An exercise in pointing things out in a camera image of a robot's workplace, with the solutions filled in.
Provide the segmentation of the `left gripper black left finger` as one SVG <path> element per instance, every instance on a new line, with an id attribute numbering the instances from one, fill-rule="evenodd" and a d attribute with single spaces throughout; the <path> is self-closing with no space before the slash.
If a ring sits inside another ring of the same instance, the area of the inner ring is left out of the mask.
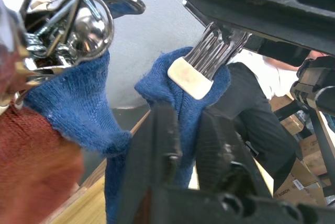
<path id="1" fill-rule="evenodd" d="M 132 137 L 117 223 L 170 223 L 169 194 L 181 156 L 176 112 L 155 104 Z"/>

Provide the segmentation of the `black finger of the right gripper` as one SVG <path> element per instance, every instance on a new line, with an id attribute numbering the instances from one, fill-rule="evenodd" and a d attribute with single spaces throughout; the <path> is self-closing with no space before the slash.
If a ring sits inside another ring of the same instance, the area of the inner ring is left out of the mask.
<path id="1" fill-rule="evenodd" d="M 334 54 L 334 0 L 186 0 L 203 16 Z"/>
<path id="2" fill-rule="evenodd" d="M 310 50 L 293 44 L 265 39 L 251 33 L 243 48 L 262 56 L 279 60 L 294 67 L 301 66 L 308 57 Z"/>

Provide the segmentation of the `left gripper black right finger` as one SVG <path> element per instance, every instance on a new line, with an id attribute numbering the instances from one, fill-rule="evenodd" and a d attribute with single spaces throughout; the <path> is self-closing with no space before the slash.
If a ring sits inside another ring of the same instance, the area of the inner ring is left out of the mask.
<path id="1" fill-rule="evenodd" d="M 200 117 L 195 158 L 201 190 L 238 197 L 273 197 L 273 190 L 232 121 L 209 108 Z"/>

